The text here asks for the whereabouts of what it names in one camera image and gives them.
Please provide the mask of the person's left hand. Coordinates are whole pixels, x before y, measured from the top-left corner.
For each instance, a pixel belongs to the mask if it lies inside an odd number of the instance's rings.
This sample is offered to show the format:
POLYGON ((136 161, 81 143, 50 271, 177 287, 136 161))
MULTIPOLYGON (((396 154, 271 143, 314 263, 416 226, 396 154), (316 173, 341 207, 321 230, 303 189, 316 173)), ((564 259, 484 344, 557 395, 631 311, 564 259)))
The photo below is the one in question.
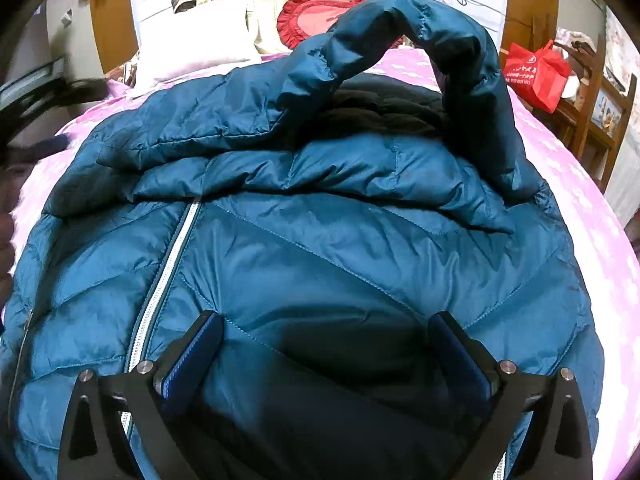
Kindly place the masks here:
POLYGON ((0 301, 6 305, 13 290, 10 274, 15 261, 12 238, 15 223, 12 212, 20 200, 21 179, 13 168, 1 169, 1 209, 0 209, 0 301))

